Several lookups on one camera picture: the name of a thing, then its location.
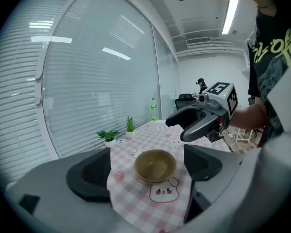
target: white pot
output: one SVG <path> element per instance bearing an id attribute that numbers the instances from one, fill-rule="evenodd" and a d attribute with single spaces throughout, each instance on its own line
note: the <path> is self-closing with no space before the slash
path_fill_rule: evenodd
<path id="1" fill-rule="evenodd" d="M 113 147 L 115 147 L 115 145 L 116 145 L 116 139 L 115 138 L 111 142 L 106 142 L 105 141 L 105 146 L 107 148 L 113 148 Z"/>
<path id="2" fill-rule="evenodd" d="M 125 132 L 127 138 L 134 138 L 136 135 L 136 130 L 134 130 L 133 132 Z"/>

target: tablecloth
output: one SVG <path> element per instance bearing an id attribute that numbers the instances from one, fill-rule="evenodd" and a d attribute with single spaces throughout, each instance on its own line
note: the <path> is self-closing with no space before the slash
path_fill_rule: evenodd
<path id="1" fill-rule="evenodd" d="M 145 233 L 170 232 L 183 225 L 191 177 L 184 165 L 182 131 L 179 125 L 167 127 L 150 122 L 137 128 L 133 139 L 120 137 L 111 149 L 112 170 L 107 189 L 113 209 Z M 189 144 L 229 151 L 226 143 L 221 141 L 211 143 L 203 137 Z M 177 161 L 175 174 L 163 184 L 145 184 L 134 173 L 136 157 L 152 149 L 168 151 Z"/>

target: wooden bowl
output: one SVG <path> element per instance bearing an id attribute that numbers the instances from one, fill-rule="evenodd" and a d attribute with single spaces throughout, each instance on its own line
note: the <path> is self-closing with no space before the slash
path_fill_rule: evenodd
<path id="1" fill-rule="evenodd" d="M 174 175 L 175 158 L 164 150 L 148 150 L 140 154 L 134 163 L 137 176 L 151 184 L 162 183 Z"/>

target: wooden floor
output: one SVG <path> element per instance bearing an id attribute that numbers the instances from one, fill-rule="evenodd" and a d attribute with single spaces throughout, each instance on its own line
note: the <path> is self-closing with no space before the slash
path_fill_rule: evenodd
<path id="1" fill-rule="evenodd" d="M 234 134 L 233 138 L 230 138 L 227 135 L 227 132 Z M 246 154 L 249 150 L 255 149 L 262 137 L 262 133 L 257 132 L 257 137 L 255 138 L 254 132 L 252 132 L 251 139 L 249 142 L 246 141 L 237 141 L 235 142 L 237 132 L 233 132 L 233 128 L 228 128 L 224 132 L 224 140 L 229 145 L 234 153 Z M 250 131 L 246 131 L 244 138 L 249 138 Z"/>

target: aloe plant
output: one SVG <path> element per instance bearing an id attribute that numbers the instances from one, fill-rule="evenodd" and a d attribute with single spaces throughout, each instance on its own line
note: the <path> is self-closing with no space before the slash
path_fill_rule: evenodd
<path id="1" fill-rule="evenodd" d="M 134 124 L 134 119 L 132 117 L 129 118 L 129 116 L 127 116 L 125 127 L 126 127 L 127 132 L 134 132 L 135 124 Z"/>
<path id="2" fill-rule="evenodd" d="M 97 135 L 100 138 L 105 139 L 106 142 L 113 141 L 116 134 L 117 134 L 117 131 L 114 131 L 114 130 L 111 130 L 109 132 L 101 130 L 101 131 L 97 132 Z"/>

